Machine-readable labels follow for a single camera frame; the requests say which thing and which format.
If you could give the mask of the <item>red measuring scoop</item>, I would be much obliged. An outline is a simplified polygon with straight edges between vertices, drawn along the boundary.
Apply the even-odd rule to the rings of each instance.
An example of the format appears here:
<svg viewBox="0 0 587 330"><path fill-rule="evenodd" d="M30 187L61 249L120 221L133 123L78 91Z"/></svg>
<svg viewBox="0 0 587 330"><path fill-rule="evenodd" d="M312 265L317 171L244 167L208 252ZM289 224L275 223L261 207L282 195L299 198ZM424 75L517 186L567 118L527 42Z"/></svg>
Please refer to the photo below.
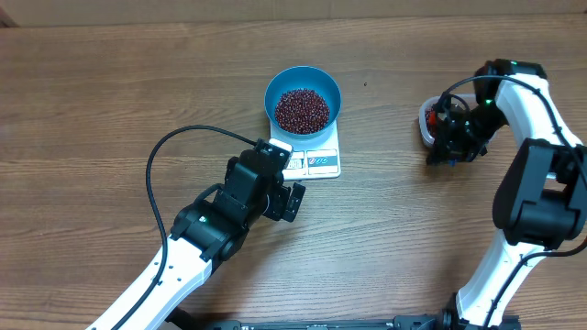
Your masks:
<svg viewBox="0 0 587 330"><path fill-rule="evenodd" d="M436 112L430 108L426 113L426 125L429 129L432 129L437 124Z"/></svg>

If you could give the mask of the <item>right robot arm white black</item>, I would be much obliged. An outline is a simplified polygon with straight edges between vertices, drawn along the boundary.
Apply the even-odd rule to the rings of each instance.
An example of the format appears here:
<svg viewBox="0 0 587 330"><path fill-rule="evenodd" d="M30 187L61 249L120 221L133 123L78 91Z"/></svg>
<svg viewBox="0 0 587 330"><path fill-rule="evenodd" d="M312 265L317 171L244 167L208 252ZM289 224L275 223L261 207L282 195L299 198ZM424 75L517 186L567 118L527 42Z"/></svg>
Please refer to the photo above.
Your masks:
<svg viewBox="0 0 587 330"><path fill-rule="evenodd" d="M505 309L543 259L586 249L560 250L586 224L586 147L569 130L537 63L488 60L469 78L476 105L455 91L456 82L426 101L418 117L429 165L471 162L487 152L502 127L518 151L492 206L496 232L469 281L453 293L430 328L518 329Z"/></svg>

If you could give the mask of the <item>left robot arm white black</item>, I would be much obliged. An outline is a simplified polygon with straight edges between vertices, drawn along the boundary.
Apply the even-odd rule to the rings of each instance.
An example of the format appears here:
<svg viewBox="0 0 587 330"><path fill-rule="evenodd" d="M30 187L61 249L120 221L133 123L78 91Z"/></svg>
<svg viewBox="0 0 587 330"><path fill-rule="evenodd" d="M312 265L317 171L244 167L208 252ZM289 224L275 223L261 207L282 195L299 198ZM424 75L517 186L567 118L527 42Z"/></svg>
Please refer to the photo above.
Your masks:
<svg viewBox="0 0 587 330"><path fill-rule="evenodd" d="M222 183L201 192L175 217L151 263L94 321L103 329L156 329L191 292L242 247L262 216L292 222L305 194L282 175L291 145L259 140L229 160Z"/></svg>

